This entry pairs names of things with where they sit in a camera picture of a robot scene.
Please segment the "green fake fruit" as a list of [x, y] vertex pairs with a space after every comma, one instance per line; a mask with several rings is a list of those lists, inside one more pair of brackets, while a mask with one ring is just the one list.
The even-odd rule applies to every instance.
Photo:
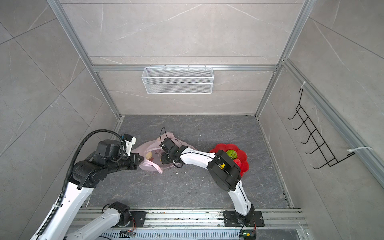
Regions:
[[227, 150], [226, 153], [232, 160], [238, 158], [238, 153], [235, 150]]

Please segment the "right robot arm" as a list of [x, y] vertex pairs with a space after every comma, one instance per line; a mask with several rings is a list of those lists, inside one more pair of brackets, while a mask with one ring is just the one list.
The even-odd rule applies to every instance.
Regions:
[[194, 165], [208, 170], [214, 182], [228, 192], [235, 207], [235, 217], [241, 225], [253, 223], [255, 208], [247, 198], [242, 185], [241, 168], [222, 150], [216, 153], [206, 153], [190, 147], [178, 146], [170, 138], [165, 138], [160, 147], [162, 164], [172, 163], [181, 168], [184, 165]]

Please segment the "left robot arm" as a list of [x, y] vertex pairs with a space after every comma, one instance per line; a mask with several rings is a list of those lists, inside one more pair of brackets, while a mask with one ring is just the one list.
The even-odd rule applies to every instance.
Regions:
[[54, 216], [48, 215], [33, 240], [95, 240], [112, 227], [135, 225], [130, 208], [115, 202], [84, 227], [69, 233], [68, 230], [81, 206], [97, 185], [108, 174], [125, 170], [136, 170], [144, 158], [132, 153], [136, 138], [125, 141], [105, 140], [99, 142], [92, 160], [76, 163], [70, 169], [69, 181], [64, 194], [52, 206]]

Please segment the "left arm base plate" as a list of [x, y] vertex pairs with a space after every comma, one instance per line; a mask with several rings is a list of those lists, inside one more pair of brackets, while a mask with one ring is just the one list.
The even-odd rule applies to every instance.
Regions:
[[147, 212], [145, 211], [122, 213], [117, 226], [120, 228], [142, 228], [144, 226], [146, 215]]

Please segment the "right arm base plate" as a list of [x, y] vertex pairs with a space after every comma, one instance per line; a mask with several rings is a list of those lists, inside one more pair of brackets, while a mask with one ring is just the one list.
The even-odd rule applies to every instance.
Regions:
[[236, 211], [223, 212], [226, 227], [264, 227], [264, 217], [260, 211], [251, 211], [248, 215], [242, 216]]

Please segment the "pink plastic bag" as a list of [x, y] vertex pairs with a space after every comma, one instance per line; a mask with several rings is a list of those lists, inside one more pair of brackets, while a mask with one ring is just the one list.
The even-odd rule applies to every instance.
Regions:
[[[141, 156], [144, 157], [144, 161], [139, 165], [139, 168], [143, 171], [152, 171], [152, 172], [158, 172], [160, 174], [163, 173], [165, 169], [169, 169], [174, 167], [173, 164], [169, 165], [162, 165], [161, 163], [161, 153], [164, 151], [160, 147], [161, 140], [164, 140], [166, 137], [171, 138], [173, 142], [178, 145], [185, 145], [192, 150], [196, 150], [192, 145], [187, 144], [186, 142], [183, 142], [179, 139], [177, 139], [173, 133], [167, 133], [167, 134], [162, 134], [160, 137], [158, 137], [156, 140], [146, 142], [139, 147], [134, 148], [131, 153], [138, 153]], [[147, 160], [145, 159], [145, 155], [148, 152], [153, 153], [153, 159], [152, 160]]]

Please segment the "red fake fruit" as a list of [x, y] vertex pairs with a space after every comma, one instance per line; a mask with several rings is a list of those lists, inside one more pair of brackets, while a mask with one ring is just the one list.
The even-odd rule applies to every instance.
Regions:
[[242, 162], [239, 159], [235, 159], [234, 162], [237, 164], [239, 168], [242, 166]]

